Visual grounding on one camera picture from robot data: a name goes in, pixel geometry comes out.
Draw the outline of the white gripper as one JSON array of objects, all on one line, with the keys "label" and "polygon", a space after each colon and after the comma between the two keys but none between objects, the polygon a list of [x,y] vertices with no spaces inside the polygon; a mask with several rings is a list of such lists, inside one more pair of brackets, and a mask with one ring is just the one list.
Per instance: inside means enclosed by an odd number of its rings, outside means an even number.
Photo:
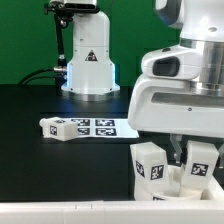
[{"label": "white gripper", "polygon": [[132,92],[128,123],[134,130],[172,133],[179,163],[181,135],[224,138],[224,98],[191,94],[188,81],[141,75]]}]

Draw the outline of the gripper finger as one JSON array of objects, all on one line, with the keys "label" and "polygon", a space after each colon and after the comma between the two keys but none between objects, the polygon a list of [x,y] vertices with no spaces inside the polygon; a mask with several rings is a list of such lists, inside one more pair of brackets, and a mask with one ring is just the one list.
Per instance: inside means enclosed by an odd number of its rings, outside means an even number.
[{"label": "gripper finger", "polygon": [[218,149],[219,152],[219,167],[224,167],[224,143],[219,147]]}]

